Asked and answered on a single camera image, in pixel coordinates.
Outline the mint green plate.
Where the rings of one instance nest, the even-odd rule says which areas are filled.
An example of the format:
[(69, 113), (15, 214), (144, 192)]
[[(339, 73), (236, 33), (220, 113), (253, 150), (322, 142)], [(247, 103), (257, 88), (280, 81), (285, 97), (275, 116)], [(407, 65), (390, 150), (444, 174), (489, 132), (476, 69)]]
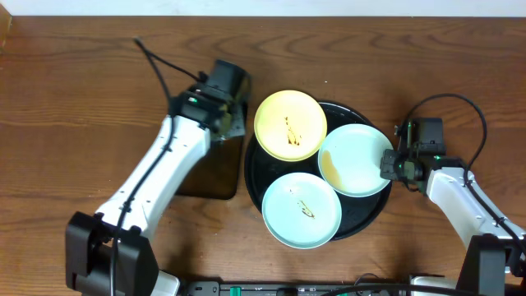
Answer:
[(346, 197), (377, 194), (390, 184), (381, 177), (381, 158), (392, 148), (388, 137), (375, 127), (360, 123), (337, 127), (318, 151), (321, 177)]

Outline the yellow plate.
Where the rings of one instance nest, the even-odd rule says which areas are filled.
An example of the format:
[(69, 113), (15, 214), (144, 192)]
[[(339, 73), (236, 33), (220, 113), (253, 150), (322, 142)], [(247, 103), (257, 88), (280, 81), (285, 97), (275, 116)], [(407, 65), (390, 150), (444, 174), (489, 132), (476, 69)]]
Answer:
[(327, 119), (320, 103), (298, 90), (281, 90), (262, 101), (254, 119), (260, 147), (285, 162), (314, 155), (327, 135)]

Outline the light blue plate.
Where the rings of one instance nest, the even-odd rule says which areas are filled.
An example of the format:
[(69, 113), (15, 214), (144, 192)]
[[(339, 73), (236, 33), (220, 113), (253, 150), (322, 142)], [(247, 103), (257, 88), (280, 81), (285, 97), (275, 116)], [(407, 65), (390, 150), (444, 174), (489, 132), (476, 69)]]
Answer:
[(335, 190), (311, 173), (288, 173), (268, 186), (261, 214), (269, 232), (282, 244), (313, 249), (328, 243), (342, 219)]

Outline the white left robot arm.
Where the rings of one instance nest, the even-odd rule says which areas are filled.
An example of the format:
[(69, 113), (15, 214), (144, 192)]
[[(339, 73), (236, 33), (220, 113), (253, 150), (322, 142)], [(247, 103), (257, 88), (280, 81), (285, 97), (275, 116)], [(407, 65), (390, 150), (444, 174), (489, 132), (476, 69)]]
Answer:
[(181, 281), (160, 270), (150, 241), (176, 191), (212, 141), (241, 136), (235, 118), (251, 93), (250, 75), (215, 62), (177, 96), (158, 135), (125, 183), (93, 215), (76, 212), (65, 233), (69, 289), (84, 295), (175, 295)]

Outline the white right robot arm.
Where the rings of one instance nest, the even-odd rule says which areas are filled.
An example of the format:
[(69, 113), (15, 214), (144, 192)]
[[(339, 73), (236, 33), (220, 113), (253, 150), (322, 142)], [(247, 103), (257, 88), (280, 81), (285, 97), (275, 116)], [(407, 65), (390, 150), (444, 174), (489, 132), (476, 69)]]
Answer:
[(505, 276), (525, 277), (525, 231), (494, 205), (460, 158), (447, 156), (442, 120), (407, 119), (395, 135), (399, 145), (384, 151), (380, 176), (428, 197), (452, 224), (467, 248), (457, 289), (523, 295), (525, 286), (509, 286)]

